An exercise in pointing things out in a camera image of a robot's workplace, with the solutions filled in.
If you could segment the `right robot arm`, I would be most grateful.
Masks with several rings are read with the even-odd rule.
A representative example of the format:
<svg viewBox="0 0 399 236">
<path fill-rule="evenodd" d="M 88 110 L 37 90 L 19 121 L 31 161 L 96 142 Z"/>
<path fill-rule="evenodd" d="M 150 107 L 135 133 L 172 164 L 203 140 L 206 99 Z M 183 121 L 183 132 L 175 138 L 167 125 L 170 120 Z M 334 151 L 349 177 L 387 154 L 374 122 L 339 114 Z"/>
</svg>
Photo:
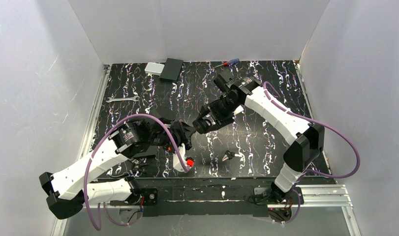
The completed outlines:
<svg viewBox="0 0 399 236">
<path fill-rule="evenodd" d="M 262 201 L 281 202 L 288 198 L 309 165 L 323 151 L 325 129 L 306 118 L 294 116 L 254 77 L 234 78 L 218 74 L 214 83 L 222 92 L 219 99 L 205 104 L 193 126 L 200 134 L 219 130 L 234 121 L 236 110 L 245 106 L 265 119 L 289 144 L 284 164 Z"/>
</svg>

